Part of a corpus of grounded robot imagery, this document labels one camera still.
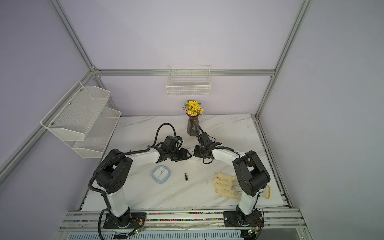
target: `white wire basket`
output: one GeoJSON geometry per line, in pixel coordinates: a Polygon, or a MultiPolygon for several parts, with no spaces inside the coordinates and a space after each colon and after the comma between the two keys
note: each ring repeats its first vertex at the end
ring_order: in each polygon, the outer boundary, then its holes
{"type": "Polygon", "coordinates": [[[209,65],[170,65],[168,96],[209,96],[211,94],[209,69],[209,65]]]}
{"type": "Polygon", "coordinates": [[[110,91],[83,86],[47,125],[40,122],[62,141],[84,141],[109,99],[110,91]]]}
{"type": "Polygon", "coordinates": [[[72,149],[82,158],[101,158],[116,128],[120,115],[120,111],[103,108],[85,140],[76,142],[72,149]]]}

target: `wall shelf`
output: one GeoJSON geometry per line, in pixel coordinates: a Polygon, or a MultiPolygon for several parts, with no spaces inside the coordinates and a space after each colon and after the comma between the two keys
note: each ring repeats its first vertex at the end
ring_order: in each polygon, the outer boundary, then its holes
{"type": "Polygon", "coordinates": [[[62,141],[84,141],[109,99],[110,92],[96,86],[83,86],[50,123],[43,124],[62,141]]]}
{"type": "Polygon", "coordinates": [[[76,142],[72,149],[83,158],[101,158],[120,115],[117,110],[103,108],[85,140],[76,142]]]}
{"type": "Polygon", "coordinates": [[[70,99],[40,123],[82,158],[101,158],[121,112],[105,107],[110,91],[80,82],[72,89],[76,91],[70,99]]]}

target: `metal bracket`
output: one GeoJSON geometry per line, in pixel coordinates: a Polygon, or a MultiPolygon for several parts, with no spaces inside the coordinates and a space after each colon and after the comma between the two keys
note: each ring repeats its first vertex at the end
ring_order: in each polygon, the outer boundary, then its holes
{"type": "Polygon", "coordinates": [[[96,68],[95,65],[92,65],[92,72],[98,72],[100,69],[96,68]]]}
{"type": "MultiPolygon", "coordinates": [[[[132,219],[135,219],[134,221],[131,221],[126,228],[133,228],[139,226],[140,222],[145,223],[147,213],[146,212],[131,212],[132,219]]],[[[110,213],[106,214],[106,219],[104,222],[104,229],[117,229],[118,225],[116,222],[114,222],[113,217],[110,216],[110,213]]]]}
{"type": "MultiPolygon", "coordinates": [[[[223,216],[224,216],[224,226],[225,227],[243,227],[238,222],[236,211],[225,211],[225,212],[223,212],[223,216]]],[[[262,219],[263,219],[261,212],[256,211],[252,217],[253,217],[252,222],[250,222],[247,227],[260,226],[260,222],[262,222],[262,219]]]]}

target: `yellow flowers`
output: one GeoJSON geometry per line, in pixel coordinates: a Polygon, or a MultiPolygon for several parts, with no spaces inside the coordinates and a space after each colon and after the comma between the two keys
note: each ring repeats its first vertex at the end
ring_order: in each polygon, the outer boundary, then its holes
{"type": "Polygon", "coordinates": [[[200,103],[196,101],[189,101],[188,103],[185,103],[183,109],[186,110],[187,114],[192,117],[203,115],[204,112],[204,109],[200,107],[200,103]]]}

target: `clock face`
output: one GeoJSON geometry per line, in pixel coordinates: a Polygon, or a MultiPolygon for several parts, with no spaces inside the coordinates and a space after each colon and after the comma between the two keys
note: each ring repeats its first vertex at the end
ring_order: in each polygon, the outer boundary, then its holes
{"type": "Polygon", "coordinates": [[[160,181],[163,180],[166,176],[168,176],[169,172],[167,169],[163,167],[159,167],[156,171],[153,172],[153,176],[160,181]]]}

